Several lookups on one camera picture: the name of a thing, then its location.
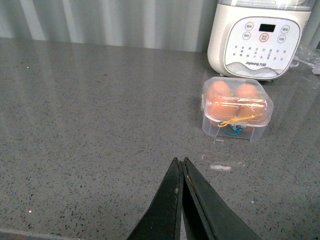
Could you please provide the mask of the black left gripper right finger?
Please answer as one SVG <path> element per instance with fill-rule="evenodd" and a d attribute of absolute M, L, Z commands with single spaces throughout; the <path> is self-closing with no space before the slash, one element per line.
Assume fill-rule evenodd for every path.
<path fill-rule="evenodd" d="M 191 198 L 210 240 L 259 240 L 260 237 L 233 212 L 205 177 L 185 157 L 183 173 Z"/>

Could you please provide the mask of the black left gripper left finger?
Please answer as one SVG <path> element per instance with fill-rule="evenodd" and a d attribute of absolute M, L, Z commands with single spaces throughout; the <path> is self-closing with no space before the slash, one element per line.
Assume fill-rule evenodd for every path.
<path fill-rule="evenodd" d="M 175 157 L 150 206 L 130 233 L 129 240 L 179 240 L 184 176 Z"/>

